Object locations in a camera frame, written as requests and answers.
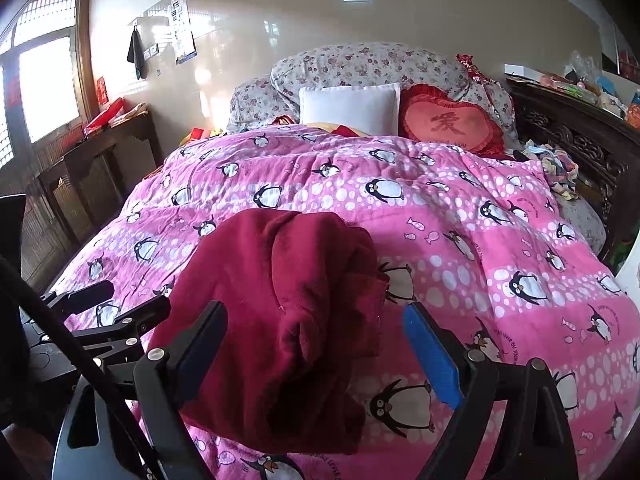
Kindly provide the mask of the dark red fleece garment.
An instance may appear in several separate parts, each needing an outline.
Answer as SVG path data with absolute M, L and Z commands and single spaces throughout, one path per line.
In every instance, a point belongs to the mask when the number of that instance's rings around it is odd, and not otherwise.
M 264 453 L 357 451 L 366 412 L 352 369 L 380 351 L 387 278 L 371 235 L 332 212 L 247 209 L 204 237 L 172 289 L 153 346 L 213 301 L 228 330 L 181 414 Z

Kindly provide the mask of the red box on table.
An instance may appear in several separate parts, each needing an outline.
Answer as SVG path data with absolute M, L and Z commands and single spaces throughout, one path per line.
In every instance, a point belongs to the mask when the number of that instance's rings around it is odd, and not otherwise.
M 123 98 L 117 98 L 115 101 L 107 105 L 105 110 L 99 112 L 95 118 L 84 128 L 84 135 L 91 136 L 93 133 L 101 130 L 105 127 L 113 118 L 118 116 L 125 106 L 125 100 Z

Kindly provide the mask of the pink penguin print quilt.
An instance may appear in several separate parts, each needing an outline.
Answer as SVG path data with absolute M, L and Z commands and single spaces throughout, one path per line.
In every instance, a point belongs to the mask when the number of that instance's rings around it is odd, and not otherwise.
M 102 327 L 144 300 L 175 297 L 201 239 L 245 209 L 337 214 L 369 232 L 390 284 L 376 318 L 380 353 L 349 389 L 367 414 L 358 452 L 272 455 L 200 422 L 190 435 L 217 478 L 414 478 L 451 413 L 404 336 L 412 300 L 489 359 L 546 361 L 578 474 L 605 472 L 639 413 L 639 312 L 561 216 L 536 162 L 299 125 L 191 142 L 134 188 L 54 282 L 56 292 L 114 285 L 111 300 L 68 327 Z

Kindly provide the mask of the wooden framed window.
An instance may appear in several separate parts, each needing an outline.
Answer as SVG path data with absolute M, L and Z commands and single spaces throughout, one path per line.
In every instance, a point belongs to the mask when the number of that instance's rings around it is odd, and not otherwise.
M 47 166 L 98 111 L 90 0 L 30 0 L 1 37 L 1 168 Z

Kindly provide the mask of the colourful crumpled cloth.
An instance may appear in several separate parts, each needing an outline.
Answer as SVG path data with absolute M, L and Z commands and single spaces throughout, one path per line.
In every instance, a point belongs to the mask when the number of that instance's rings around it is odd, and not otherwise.
M 544 176 L 556 195 L 564 200 L 577 200 L 577 180 L 579 166 L 566 151 L 550 144 L 536 144 L 528 140 L 524 144 L 523 154 L 531 160 L 539 160 Z

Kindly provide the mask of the dark carved wooden headboard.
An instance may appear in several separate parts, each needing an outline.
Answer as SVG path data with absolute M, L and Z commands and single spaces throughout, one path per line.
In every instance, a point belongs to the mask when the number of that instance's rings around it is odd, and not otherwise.
M 606 233 L 599 258 L 617 270 L 639 233 L 639 131 L 566 93 L 514 77 L 506 84 L 518 137 L 560 148 L 578 165 L 578 188 Z

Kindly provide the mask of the white square pillow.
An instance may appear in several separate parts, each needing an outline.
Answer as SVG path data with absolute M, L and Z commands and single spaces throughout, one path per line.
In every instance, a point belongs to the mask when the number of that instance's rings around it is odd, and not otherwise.
M 299 121 L 302 124 L 335 124 L 369 136 L 397 136 L 400 84 L 301 88 Z

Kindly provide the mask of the red heart-shaped cushion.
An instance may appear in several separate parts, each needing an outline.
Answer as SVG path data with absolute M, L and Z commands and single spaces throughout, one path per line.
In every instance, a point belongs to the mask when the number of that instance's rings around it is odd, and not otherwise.
M 398 131 L 416 142 L 455 145 L 482 157 L 506 157 L 503 132 L 484 108 L 453 101 L 429 84 L 401 91 Z

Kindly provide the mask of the black garment hanging on wall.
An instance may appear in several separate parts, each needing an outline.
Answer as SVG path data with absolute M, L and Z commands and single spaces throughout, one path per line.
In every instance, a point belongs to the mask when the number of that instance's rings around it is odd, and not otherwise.
M 127 62 L 134 66 L 137 80 L 146 78 L 146 64 L 144 50 L 138 30 L 134 27 L 131 32 L 129 47 L 127 52 Z

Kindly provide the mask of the wall calendar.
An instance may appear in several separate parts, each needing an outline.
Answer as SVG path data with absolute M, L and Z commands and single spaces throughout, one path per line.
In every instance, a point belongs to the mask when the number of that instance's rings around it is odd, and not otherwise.
M 188 2 L 186 0 L 171 0 L 168 14 L 175 63 L 182 64 L 198 54 L 189 18 Z

